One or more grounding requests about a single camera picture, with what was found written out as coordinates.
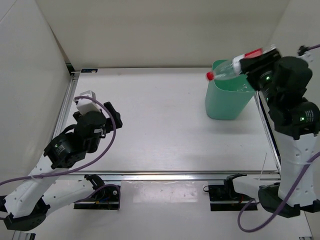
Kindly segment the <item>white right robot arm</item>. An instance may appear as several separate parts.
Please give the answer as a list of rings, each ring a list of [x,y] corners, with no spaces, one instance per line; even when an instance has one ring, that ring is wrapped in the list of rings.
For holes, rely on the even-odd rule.
[[[273,48],[237,56],[232,67],[236,74],[246,75],[268,107],[280,154],[280,181],[263,185],[245,174],[232,175],[224,181],[226,197],[248,196],[266,211],[285,218],[301,211],[318,212],[320,201],[314,192],[311,164],[320,132],[320,110],[304,96],[313,76],[309,64],[300,57],[281,56]]]

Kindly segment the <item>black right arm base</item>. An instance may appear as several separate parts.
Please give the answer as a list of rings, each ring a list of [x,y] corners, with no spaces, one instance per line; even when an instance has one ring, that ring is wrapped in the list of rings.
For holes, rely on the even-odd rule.
[[[239,212],[252,198],[243,193],[236,193],[233,180],[246,176],[246,174],[237,173],[224,179],[223,184],[205,185],[202,190],[209,194],[210,211]]]

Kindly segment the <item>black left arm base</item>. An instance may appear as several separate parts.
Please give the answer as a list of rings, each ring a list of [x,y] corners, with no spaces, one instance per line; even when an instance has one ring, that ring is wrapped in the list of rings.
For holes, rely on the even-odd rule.
[[[116,184],[104,184],[96,183],[91,180],[93,185],[93,190],[99,191],[95,192],[83,201],[74,203],[73,208],[75,210],[119,210],[120,200],[121,200],[121,186]]]

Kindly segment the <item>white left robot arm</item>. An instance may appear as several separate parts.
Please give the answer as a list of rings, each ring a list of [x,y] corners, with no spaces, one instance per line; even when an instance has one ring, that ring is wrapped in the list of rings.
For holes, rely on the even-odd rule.
[[[123,126],[120,113],[110,102],[79,99],[76,108],[76,123],[51,140],[30,174],[19,178],[21,185],[0,197],[0,210],[7,213],[2,220],[8,230],[33,230],[51,213],[70,204],[87,202],[89,207],[100,209],[100,204],[120,199],[120,187],[105,184],[96,174],[86,174],[68,189],[49,189],[60,176],[76,172],[75,163],[96,152],[101,139]]]

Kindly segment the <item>red label plastic bottle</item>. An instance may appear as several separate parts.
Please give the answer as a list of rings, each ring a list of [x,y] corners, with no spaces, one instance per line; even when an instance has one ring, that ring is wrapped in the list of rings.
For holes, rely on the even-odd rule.
[[[217,67],[206,73],[208,81],[225,81],[238,77],[241,74],[240,60],[250,59],[261,56],[271,50],[274,50],[276,46],[272,44],[266,49],[258,48],[253,51],[238,55],[231,60],[220,63]]]

